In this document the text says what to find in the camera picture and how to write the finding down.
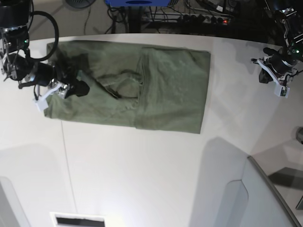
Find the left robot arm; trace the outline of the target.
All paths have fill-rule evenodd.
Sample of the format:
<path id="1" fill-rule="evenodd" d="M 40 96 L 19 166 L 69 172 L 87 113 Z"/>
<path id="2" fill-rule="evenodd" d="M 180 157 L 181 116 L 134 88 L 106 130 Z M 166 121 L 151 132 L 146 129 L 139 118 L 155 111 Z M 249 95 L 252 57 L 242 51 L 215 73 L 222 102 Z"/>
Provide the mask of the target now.
<path id="1" fill-rule="evenodd" d="M 295 76 L 302 74 L 295 66 L 303 61 L 303 2 L 301 0 L 257 0 L 261 10 L 261 25 L 272 36 L 280 49 L 263 49 L 259 58 L 265 68 L 259 82 L 267 84 L 277 79 L 286 86 Z"/>

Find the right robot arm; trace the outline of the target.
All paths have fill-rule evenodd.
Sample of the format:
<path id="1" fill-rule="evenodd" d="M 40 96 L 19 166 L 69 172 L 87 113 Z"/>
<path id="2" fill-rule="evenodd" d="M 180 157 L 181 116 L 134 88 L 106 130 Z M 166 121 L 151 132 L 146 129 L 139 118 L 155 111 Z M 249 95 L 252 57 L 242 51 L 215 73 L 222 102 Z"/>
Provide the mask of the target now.
<path id="1" fill-rule="evenodd" d="M 29 29 L 34 16 L 47 18 L 54 28 L 54 43 L 46 56 L 33 58 L 29 49 Z M 86 96 L 89 86 L 78 80 L 63 60 L 46 64 L 59 44 L 59 27 L 49 13 L 35 11 L 31 0 L 2 0 L 0 2 L 0 71 L 6 79 L 18 82 L 18 88 L 47 87 L 49 94 L 65 99 Z"/>

